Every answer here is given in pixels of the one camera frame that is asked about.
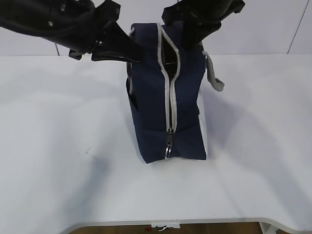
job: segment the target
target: wooden floor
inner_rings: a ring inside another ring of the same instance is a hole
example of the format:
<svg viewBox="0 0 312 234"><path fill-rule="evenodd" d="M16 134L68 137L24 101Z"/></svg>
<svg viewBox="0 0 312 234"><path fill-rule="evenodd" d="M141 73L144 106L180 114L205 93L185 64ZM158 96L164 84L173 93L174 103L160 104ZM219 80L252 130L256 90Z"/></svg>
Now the wooden floor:
<svg viewBox="0 0 312 234"><path fill-rule="evenodd" d="M262 234L258 223L184 224L180 229L159 232L149 225L86 227L71 234Z"/></svg>

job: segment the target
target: navy blue bag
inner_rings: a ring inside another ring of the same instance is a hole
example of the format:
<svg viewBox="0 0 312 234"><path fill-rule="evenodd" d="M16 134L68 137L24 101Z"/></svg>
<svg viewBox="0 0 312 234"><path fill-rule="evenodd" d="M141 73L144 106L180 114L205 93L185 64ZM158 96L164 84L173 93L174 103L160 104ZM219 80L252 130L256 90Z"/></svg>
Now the navy blue bag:
<svg viewBox="0 0 312 234"><path fill-rule="evenodd" d="M182 48L182 26L132 26L131 37L143 48L145 59L127 64L127 91L139 150L146 163L172 157L207 157L197 107L206 66L212 86L222 91L224 84L214 78L210 57L202 45L189 51ZM170 72L164 67L164 42L176 58Z"/></svg>

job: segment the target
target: bag handle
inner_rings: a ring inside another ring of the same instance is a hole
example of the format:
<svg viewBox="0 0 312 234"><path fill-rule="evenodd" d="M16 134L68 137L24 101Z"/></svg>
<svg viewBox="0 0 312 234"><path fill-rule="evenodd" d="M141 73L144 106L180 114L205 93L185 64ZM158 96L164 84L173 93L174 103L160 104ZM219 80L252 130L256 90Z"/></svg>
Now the bag handle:
<svg viewBox="0 0 312 234"><path fill-rule="evenodd" d="M214 64L208 53L203 51L203 55L206 57L207 78L209 83L215 90L222 92L225 84L215 77Z"/></svg>

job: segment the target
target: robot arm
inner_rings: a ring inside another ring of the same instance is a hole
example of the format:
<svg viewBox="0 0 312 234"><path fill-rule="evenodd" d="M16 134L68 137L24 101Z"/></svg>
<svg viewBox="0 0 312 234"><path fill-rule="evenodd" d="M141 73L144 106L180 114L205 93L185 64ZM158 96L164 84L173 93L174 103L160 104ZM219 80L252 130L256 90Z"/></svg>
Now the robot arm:
<svg viewBox="0 0 312 234"><path fill-rule="evenodd" d="M97 8L91 0L0 0L0 26L61 44L78 60L141 61L141 47L116 23L119 12L112 0Z"/></svg>
<svg viewBox="0 0 312 234"><path fill-rule="evenodd" d="M190 49L221 27L243 0L182 0L164 9L166 25L184 22L183 46ZM0 0L0 27L42 37L70 49L69 56L93 61L142 61L143 51L117 24L120 5L105 0L95 8L91 0Z"/></svg>

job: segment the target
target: metal zipper pull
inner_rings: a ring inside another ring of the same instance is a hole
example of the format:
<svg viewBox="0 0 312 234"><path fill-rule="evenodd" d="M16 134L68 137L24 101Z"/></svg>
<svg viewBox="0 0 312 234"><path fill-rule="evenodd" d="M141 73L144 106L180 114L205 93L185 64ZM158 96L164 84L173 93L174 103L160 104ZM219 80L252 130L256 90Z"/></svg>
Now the metal zipper pull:
<svg viewBox="0 0 312 234"><path fill-rule="evenodd" d="M165 159L168 159L171 154L171 148L172 148L172 139L173 139L173 130L170 128L168 130L168 137L167 137L167 147L165 152Z"/></svg>

